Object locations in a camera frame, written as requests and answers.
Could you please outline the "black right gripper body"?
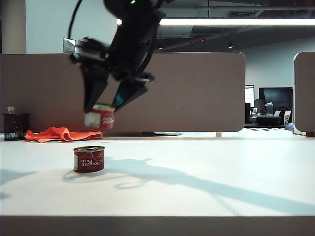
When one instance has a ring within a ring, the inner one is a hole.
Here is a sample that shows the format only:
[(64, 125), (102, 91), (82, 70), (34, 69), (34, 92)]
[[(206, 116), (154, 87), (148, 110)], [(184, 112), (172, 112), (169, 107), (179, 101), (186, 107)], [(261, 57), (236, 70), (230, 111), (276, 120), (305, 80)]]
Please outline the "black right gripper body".
[(163, 12), (127, 13), (119, 19), (109, 48), (110, 69), (117, 81), (129, 80), (149, 63)]

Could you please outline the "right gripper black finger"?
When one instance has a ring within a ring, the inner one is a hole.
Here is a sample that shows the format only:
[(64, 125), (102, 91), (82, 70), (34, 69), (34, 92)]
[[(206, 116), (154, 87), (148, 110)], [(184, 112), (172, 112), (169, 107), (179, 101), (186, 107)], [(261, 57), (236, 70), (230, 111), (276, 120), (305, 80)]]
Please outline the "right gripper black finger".
[(88, 113), (108, 85), (109, 74), (93, 68), (82, 70), (84, 78), (84, 112)]
[(145, 82), (141, 81), (123, 81), (120, 82), (115, 94), (112, 105), (115, 111), (122, 109), (125, 105), (140, 97), (148, 91)]

